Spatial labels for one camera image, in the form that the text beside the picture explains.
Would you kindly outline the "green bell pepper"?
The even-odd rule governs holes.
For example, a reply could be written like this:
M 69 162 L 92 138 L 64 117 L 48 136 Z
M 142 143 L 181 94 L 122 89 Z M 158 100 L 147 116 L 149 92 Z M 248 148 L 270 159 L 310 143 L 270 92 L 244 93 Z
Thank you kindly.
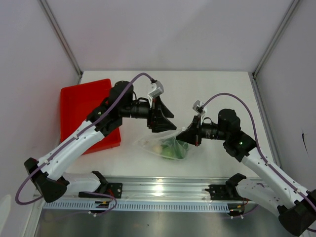
M 184 159 L 188 154 L 189 148 L 190 147 L 189 147 L 188 143 L 175 140 L 174 145 L 173 145 L 174 158 L 175 159 Z

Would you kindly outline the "clear zip top bag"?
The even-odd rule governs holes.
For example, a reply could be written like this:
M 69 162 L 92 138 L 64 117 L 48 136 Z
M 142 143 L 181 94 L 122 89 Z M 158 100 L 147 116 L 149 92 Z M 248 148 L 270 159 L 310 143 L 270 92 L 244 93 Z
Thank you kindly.
M 182 131 L 184 131 L 184 128 L 180 128 L 173 131 L 165 131 L 161 133 L 152 133 L 150 135 L 144 136 L 136 140 L 133 145 L 137 146 L 138 148 L 142 149 L 143 151 L 149 154 L 163 158 L 160 154 L 153 152 L 153 146 L 161 145 L 162 148 L 173 147 L 174 141 L 176 140 L 176 136 Z M 188 154 L 184 159 L 188 158 L 194 153 L 193 145 L 189 144 L 189 147 L 190 148 L 189 148 Z

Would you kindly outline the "green round lime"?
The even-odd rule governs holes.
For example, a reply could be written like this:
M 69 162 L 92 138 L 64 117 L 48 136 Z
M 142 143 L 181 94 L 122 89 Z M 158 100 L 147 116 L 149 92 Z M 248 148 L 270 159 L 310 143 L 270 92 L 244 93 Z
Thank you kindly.
M 163 158 L 166 159 L 176 159 L 176 153 L 173 147 L 164 147 L 160 154 Z

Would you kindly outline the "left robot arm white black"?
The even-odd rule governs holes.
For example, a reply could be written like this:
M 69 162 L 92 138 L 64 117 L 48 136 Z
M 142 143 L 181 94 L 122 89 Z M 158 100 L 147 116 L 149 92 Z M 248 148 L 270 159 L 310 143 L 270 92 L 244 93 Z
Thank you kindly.
M 162 84 L 154 80 L 148 86 L 146 98 L 134 99 L 132 83 L 119 81 L 109 95 L 87 115 L 75 132 L 47 155 L 29 158 L 24 166 L 32 183 L 48 203 L 66 193 L 82 193 L 103 197 L 107 192 L 105 179 L 98 171 L 67 177 L 67 168 L 90 147 L 106 138 L 122 125 L 123 118 L 145 119 L 153 133 L 176 130 L 170 121 L 174 114 L 162 102 Z

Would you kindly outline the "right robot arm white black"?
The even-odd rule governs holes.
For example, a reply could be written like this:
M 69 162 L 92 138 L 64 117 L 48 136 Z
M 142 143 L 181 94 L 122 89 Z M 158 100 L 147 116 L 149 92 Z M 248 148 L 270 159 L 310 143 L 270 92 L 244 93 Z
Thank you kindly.
M 236 174 L 225 187 L 231 199 L 254 201 L 275 215 L 281 225 L 299 237 L 316 221 L 316 192 L 293 180 L 274 162 L 268 161 L 258 143 L 244 133 L 234 110 L 222 109 L 217 123 L 203 123 L 194 116 L 188 128 L 177 135 L 178 141 L 199 146 L 203 139 L 221 140 L 225 151 L 256 173 L 263 183 Z

